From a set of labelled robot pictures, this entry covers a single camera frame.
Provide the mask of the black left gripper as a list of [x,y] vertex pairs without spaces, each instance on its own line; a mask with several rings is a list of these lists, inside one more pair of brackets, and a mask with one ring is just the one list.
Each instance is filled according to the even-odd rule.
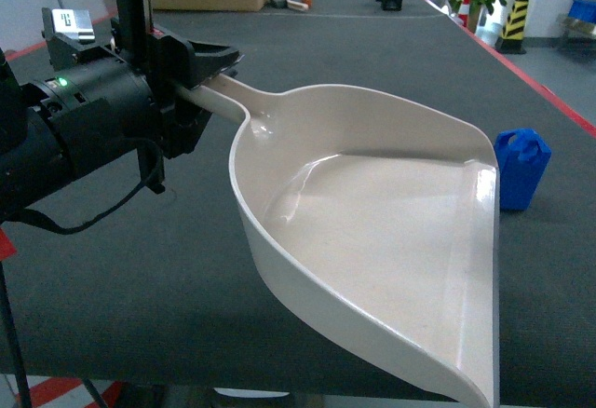
[[176,95],[239,63],[234,47],[158,28],[150,0],[116,0],[109,44],[78,12],[44,8],[51,78],[27,87],[27,190],[51,194],[129,152],[140,187],[164,189],[164,162],[191,154],[211,113]]

